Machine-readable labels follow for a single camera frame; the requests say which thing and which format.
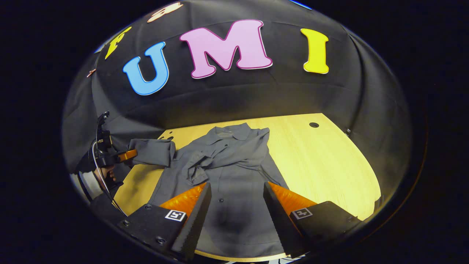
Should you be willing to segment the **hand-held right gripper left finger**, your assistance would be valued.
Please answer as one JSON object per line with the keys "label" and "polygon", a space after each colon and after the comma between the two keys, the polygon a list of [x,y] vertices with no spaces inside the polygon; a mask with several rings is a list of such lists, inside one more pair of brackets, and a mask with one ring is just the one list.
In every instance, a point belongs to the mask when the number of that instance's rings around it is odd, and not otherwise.
{"label": "hand-held right gripper left finger", "polygon": [[124,234],[150,251],[178,261],[194,258],[211,202],[211,184],[203,183],[155,205],[147,203],[117,222]]}

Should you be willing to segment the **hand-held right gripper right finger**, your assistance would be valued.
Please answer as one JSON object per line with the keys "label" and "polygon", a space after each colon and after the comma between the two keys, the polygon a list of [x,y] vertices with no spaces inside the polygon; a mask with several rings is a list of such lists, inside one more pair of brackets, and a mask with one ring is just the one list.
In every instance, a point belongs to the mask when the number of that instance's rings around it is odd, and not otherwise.
{"label": "hand-held right gripper right finger", "polygon": [[293,258],[329,250],[361,224],[333,202],[316,203],[272,182],[264,183],[263,198],[283,250]]}

